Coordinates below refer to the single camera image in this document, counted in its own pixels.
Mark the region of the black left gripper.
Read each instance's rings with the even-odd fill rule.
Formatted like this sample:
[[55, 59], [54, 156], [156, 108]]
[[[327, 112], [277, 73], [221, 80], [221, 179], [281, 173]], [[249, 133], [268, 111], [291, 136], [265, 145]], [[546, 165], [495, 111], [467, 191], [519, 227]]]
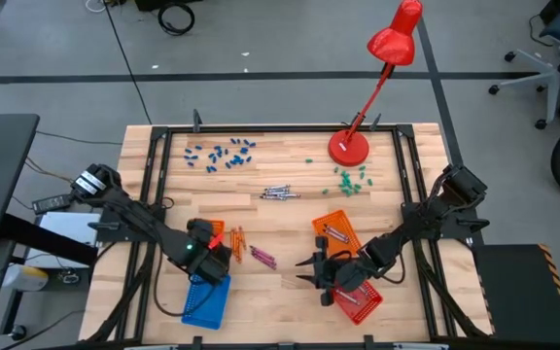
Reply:
[[197, 275], [211, 285], [217, 285], [224, 280], [229, 271], [230, 248], [223, 242], [210, 250], [212, 226], [207, 220], [191, 219], [187, 223], [190, 242], [187, 245], [188, 258], [186, 272]]

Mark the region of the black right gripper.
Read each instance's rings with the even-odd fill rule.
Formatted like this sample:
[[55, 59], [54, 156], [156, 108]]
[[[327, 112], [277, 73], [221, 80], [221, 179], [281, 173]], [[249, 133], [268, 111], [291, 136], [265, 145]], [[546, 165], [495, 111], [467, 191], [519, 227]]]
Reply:
[[317, 236], [315, 246], [314, 256], [297, 263], [297, 266], [314, 264], [314, 276], [297, 275], [297, 278], [323, 290], [320, 297], [323, 306], [334, 304], [334, 291], [353, 292], [372, 276], [372, 259], [364, 249], [356, 255], [346, 250], [329, 255], [326, 236]]

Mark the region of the blue plastic basket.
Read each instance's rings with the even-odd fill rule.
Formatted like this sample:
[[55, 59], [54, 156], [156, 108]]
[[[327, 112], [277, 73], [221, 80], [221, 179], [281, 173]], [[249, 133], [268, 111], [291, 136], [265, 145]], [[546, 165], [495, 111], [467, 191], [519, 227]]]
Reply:
[[214, 286], [201, 277], [192, 278], [183, 310], [182, 323], [210, 330], [218, 330], [222, 326], [228, 302], [231, 278]]

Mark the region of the red plastic basket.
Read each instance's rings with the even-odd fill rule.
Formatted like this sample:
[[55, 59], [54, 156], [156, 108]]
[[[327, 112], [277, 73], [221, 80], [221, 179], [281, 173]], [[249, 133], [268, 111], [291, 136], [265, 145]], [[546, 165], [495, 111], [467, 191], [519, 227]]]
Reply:
[[338, 296], [335, 290], [332, 292], [334, 302], [339, 305], [343, 313], [350, 319], [350, 321], [355, 325], [359, 326], [362, 322], [378, 307], [378, 305], [383, 301], [383, 296], [380, 295], [375, 288], [371, 286], [369, 282], [364, 282], [361, 286], [367, 288], [369, 292], [369, 297], [363, 295], [359, 289], [353, 292], [348, 292], [355, 294], [360, 299], [360, 305], [355, 305], [344, 298]]

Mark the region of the red desk lamp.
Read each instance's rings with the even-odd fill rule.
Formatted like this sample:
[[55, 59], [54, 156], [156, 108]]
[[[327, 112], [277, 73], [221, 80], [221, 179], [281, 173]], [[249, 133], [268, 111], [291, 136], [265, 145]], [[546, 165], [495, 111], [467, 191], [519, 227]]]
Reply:
[[368, 157], [369, 143], [359, 131], [367, 112], [384, 84], [398, 66], [410, 65], [415, 56], [412, 33], [423, 14], [420, 0], [402, 0], [391, 23], [367, 42], [367, 50], [384, 63], [375, 89], [348, 128], [336, 132], [328, 144], [331, 159], [343, 166], [362, 164]]

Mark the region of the scattered blue caps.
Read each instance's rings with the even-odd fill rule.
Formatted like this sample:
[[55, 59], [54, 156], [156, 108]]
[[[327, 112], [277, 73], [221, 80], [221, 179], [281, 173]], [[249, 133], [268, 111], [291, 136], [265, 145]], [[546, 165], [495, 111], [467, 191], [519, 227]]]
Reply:
[[[362, 188], [346, 196], [338, 186], [340, 172], [333, 172], [335, 165], [327, 151], [332, 125], [205, 126], [200, 133], [182, 129], [170, 142], [159, 142], [154, 153], [149, 152], [151, 129], [129, 126], [118, 161], [123, 186], [129, 193], [138, 195], [142, 185], [148, 184], [149, 197], [172, 198], [174, 204], [165, 221], [174, 228], [183, 228], [191, 218], [222, 220], [227, 228], [242, 226], [247, 244], [273, 256], [277, 268], [273, 270], [250, 255], [245, 255], [241, 263], [233, 262], [222, 326], [213, 331], [182, 323], [179, 314], [189, 288], [188, 277], [169, 262], [156, 260], [158, 284], [151, 288], [147, 301], [136, 299], [131, 304], [125, 334], [140, 334], [147, 344], [183, 346], [200, 335], [206, 345], [233, 344], [240, 348], [250, 344], [268, 348], [292, 343], [301, 348], [309, 343], [359, 342], [365, 334], [380, 342], [427, 339], [420, 279], [411, 247], [404, 248], [403, 263], [385, 279], [374, 282], [383, 301], [359, 326], [338, 306], [322, 306], [319, 292], [297, 278], [311, 271], [308, 265], [297, 263], [314, 250], [314, 219], [343, 210], [358, 237], [367, 241], [401, 222], [402, 203], [418, 196], [416, 171], [423, 173], [425, 185], [432, 184], [447, 164], [439, 128], [434, 123], [419, 123], [413, 131], [413, 140], [388, 125], [370, 134], [364, 179], [359, 169], [350, 173]], [[230, 138], [240, 139], [241, 144], [232, 144]], [[257, 146], [245, 145], [244, 139]], [[228, 154], [219, 157], [214, 146], [228, 149]], [[208, 157], [211, 153], [216, 163]], [[235, 155], [244, 159], [244, 164], [226, 168], [226, 162], [234, 160]], [[207, 166], [217, 171], [207, 173]], [[266, 188], [283, 185], [291, 185], [289, 193], [301, 197], [260, 199]], [[323, 189], [329, 192], [322, 194]]]

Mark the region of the white box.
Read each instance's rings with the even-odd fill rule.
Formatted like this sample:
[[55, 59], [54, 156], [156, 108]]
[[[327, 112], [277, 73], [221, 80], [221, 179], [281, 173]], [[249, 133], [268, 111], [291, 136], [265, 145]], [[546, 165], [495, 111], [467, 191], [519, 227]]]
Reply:
[[[98, 213], [48, 212], [39, 220], [39, 226], [90, 247], [95, 247], [97, 232], [89, 224], [97, 223], [99, 220], [100, 215]], [[88, 268], [87, 264], [57, 258], [36, 249], [28, 251], [27, 259], [30, 266], [39, 268]]]

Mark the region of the black power adapter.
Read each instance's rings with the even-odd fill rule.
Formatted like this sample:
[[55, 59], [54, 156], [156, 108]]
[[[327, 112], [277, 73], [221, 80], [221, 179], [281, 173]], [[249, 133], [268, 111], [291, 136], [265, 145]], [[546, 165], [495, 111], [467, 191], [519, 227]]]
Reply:
[[42, 215], [51, 211], [69, 208], [71, 204], [72, 196], [70, 194], [58, 194], [34, 200], [31, 203], [31, 208], [36, 215]]

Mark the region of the white and yellow device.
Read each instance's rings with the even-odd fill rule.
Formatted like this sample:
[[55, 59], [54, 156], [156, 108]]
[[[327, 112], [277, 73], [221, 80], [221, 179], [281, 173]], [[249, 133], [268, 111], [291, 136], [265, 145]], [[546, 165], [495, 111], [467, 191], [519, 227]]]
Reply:
[[2, 286], [22, 292], [38, 292], [49, 281], [49, 275], [36, 267], [13, 264], [8, 267]]

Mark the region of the black platform with hazard stripe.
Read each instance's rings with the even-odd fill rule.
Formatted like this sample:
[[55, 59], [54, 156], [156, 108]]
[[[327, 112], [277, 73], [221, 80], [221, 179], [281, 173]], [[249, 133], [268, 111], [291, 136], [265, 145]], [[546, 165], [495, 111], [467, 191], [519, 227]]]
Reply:
[[472, 249], [493, 334], [560, 345], [560, 276], [543, 244]]

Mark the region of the black equipment box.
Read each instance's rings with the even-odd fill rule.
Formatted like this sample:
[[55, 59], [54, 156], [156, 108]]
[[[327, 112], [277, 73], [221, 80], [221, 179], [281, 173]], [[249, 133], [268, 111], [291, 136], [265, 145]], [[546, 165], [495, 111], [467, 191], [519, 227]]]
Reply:
[[151, 12], [159, 10], [163, 6], [172, 3], [192, 3], [201, 0], [132, 0], [140, 12]]

